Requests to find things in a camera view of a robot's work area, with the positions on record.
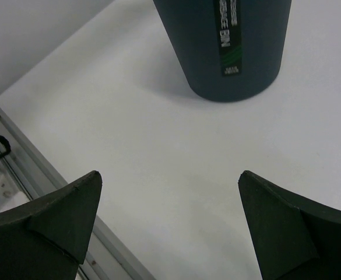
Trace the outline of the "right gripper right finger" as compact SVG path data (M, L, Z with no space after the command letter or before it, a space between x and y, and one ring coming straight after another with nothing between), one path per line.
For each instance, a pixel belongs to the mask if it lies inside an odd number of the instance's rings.
M238 181L263 279L341 279L341 211L251 171Z

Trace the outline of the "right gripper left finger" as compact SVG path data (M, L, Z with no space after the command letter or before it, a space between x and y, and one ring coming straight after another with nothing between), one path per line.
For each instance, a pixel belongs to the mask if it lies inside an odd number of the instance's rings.
M59 190L0 213L0 279L75 279L100 201L91 171Z

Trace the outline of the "black plastic waste bin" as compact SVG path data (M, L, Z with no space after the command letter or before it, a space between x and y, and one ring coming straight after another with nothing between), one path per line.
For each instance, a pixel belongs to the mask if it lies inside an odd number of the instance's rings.
M156 1L190 88L214 102L249 99L277 78L290 1Z

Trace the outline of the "aluminium frame rail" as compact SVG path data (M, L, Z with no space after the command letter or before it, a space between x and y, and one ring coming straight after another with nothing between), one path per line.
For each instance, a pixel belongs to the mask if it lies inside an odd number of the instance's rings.
M0 134L12 147L12 153L1 164L29 198L38 198L67 184L2 109ZM100 217L95 220L86 258L77 279L154 278Z

